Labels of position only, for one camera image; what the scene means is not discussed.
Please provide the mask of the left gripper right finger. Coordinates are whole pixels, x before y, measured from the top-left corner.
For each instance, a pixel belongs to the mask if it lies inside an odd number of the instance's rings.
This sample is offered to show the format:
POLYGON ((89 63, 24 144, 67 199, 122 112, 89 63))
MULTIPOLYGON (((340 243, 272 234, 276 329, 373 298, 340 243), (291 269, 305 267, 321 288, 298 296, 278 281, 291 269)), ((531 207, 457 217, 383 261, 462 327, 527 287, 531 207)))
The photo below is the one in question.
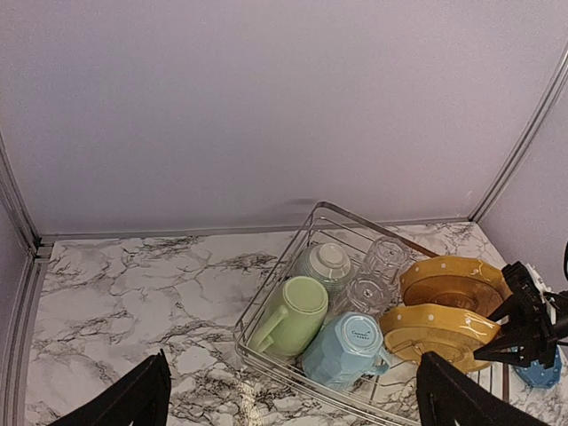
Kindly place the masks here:
POLYGON ((416 374, 422 425, 535 426, 544 422, 496 398, 436 352, 422 355, 416 374))

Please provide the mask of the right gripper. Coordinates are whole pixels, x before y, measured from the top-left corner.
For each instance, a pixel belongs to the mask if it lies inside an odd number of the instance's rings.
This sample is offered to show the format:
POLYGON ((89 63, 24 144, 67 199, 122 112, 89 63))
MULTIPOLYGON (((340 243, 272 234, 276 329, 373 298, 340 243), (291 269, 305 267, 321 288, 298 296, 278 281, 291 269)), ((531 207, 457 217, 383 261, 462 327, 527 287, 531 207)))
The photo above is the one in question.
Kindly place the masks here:
POLYGON ((489 319, 508 317, 511 324, 474 350, 474 358, 517 367, 538 361, 545 368, 552 367, 556 347, 567 345, 567 290, 553 292, 530 264, 507 264, 501 272, 511 295, 489 319))

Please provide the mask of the blue dotted plate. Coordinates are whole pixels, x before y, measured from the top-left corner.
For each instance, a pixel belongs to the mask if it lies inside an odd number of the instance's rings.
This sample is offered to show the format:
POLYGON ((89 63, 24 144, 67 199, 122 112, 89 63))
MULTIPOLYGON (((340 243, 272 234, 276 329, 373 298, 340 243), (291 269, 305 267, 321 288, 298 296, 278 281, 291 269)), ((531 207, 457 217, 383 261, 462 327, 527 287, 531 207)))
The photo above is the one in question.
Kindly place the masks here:
POLYGON ((556 349, 554 364, 550 368, 545 368, 538 360, 534 360, 529 367, 513 366, 513 369, 520 379, 529 386, 549 390, 560 382, 562 367, 560 350, 556 349))

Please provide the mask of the yellow plate back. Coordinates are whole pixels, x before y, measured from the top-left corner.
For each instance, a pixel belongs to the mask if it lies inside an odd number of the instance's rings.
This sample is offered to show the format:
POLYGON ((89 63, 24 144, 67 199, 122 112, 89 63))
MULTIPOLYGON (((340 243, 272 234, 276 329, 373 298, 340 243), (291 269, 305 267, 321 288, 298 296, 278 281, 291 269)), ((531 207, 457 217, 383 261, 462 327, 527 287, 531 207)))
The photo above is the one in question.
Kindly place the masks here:
POLYGON ((440 304, 484 317, 512 295, 500 269, 469 257, 436 256, 416 262, 399 282, 405 305, 440 304))

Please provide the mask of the yellow plate front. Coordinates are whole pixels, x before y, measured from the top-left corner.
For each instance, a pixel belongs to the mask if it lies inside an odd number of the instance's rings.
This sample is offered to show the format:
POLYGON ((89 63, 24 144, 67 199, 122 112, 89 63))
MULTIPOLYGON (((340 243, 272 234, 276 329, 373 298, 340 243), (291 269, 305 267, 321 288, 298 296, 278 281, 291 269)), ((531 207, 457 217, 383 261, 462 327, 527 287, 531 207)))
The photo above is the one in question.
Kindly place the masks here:
POLYGON ((439 304, 398 306, 379 318, 387 349, 398 358, 421 362, 428 351, 463 373, 490 366, 476 360, 474 351, 490 343, 501 326, 472 311, 439 304))

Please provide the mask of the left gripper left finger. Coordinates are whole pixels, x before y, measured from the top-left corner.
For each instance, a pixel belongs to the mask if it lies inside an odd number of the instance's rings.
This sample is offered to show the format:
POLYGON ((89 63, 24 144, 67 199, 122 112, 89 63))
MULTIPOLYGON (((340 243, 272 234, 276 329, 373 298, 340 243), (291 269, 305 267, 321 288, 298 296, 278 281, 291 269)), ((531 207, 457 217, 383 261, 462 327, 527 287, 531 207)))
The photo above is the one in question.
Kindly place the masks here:
POLYGON ((164 425, 170 394, 170 368, 164 352, 160 351, 147 357, 96 398, 53 424, 164 425))

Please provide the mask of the yellow plate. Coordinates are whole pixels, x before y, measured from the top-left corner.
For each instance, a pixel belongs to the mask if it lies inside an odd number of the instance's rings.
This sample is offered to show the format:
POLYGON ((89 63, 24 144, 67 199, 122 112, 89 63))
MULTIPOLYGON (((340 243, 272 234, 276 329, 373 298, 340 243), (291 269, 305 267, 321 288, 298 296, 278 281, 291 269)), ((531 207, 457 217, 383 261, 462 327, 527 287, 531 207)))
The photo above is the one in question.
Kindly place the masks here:
POLYGON ((440 304, 484 317, 512 295, 500 269, 469 257, 436 256, 416 262, 399 282, 405 305, 440 304))
POLYGON ((428 351, 463 373, 490 366, 476 360, 474 351, 490 343, 501 326, 472 311, 439 304, 398 306, 379 318, 387 349, 398 358, 421 362, 428 351))

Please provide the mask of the clear glass front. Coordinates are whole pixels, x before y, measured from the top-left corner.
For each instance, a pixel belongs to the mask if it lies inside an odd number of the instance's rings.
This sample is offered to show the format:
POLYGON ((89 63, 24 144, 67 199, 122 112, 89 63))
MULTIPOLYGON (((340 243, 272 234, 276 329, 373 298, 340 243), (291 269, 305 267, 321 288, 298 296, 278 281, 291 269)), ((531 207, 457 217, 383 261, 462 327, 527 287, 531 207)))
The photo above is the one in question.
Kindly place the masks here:
POLYGON ((381 278, 373 274, 359 273, 335 298, 332 314, 360 312, 371 316, 382 315, 389 306, 393 294, 381 278))

